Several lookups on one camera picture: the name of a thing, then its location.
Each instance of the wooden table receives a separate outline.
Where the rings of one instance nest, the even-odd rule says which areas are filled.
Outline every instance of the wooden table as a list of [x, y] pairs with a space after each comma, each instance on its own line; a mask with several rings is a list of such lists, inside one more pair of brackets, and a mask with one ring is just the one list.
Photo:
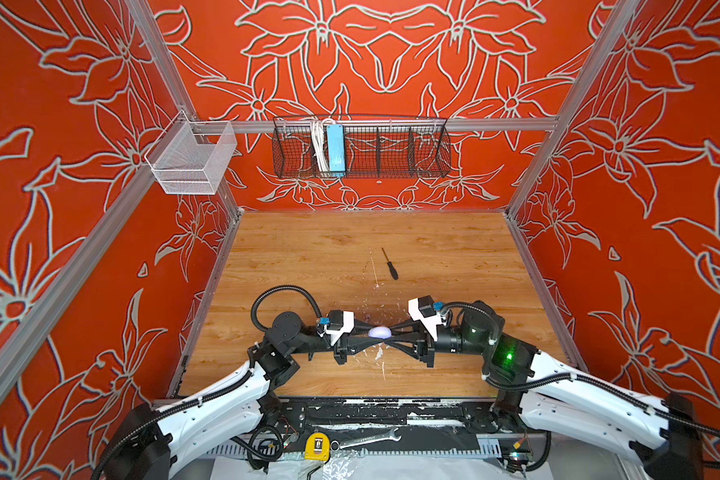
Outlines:
[[[400, 278], [389, 274], [382, 247]], [[242, 216], [226, 268], [192, 354], [180, 393], [223, 378], [261, 341], [250, 306], [269, 287], [306, 288], [322, 313], [391, 325], [407, 318], [408, 300], [482, 300], [502, 315], [504, 331], [565, 358], [501, 214], [442, 212], [255, 213]], [[314, 313], [298, 293], [275, 293], [259, 307], [271, 325], [284, 311], [310, 324]], [[434, 368], [395, 349], [374, 346], [339, 366], [331, 353], [277, 390], [304, 396], [494, 396], [480, 379], [480, 356], [438, 353]]]

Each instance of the white oval object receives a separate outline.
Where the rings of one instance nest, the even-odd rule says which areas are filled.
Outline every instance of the white oval object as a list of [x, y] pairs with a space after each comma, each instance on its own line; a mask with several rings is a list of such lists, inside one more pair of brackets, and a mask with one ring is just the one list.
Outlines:
[[392, 331], [386, 326], [375, 326], [368, 331], [368, 336], [375, 339], [388, 339], [392, 336]]

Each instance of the black wire basket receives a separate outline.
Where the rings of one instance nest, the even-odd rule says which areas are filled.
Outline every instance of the black wire basket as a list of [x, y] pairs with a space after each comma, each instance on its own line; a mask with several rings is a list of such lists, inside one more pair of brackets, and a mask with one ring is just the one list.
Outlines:
[[[278, 178], [441, 178], [451, 173], [451, 137], [444, 118], [353, 115], [344, 127], [343, 171], [320, 171], [313, 117], [277, 117], [272, 162]], [[324, 154], [328, 158], [325, 131]]]

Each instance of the coiled white cable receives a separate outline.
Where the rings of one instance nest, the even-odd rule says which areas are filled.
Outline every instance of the coiled white cable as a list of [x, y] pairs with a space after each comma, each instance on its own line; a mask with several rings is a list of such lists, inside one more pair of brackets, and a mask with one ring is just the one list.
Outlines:
[[326, 145], [326, 125], [334, 123], [336, 122], [332, 118], [325, 118], [323, 120], [313, 118], [310, 120], [309, 127], [312, 130], [312, 146], [315, 148], [317, 168], [321, 172], [327, 172], [331, 169], [328, 165], [326, 154], [323, 152], [323, 148]]

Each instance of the wrench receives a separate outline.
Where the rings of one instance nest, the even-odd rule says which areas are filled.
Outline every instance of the wrench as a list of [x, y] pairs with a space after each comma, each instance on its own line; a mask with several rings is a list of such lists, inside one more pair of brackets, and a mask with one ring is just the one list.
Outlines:
[[334, 440], [333, 442], [331, 442], [331, 450], [335, 452], [337, 450], [341, 450], [342, 448], [356, 447], [358, 445], [365, 445], [366, 443], [381, 442], [382, 440], [392, 440], [393, 442], [400, 442], [400, 438], [402, 437], [397, 435], [397, 430], [397, 428], [393, 428], [389, 432], [383, 433], [381, 435], [356, 438], [355, 440], [345, 440], [344, 442]]

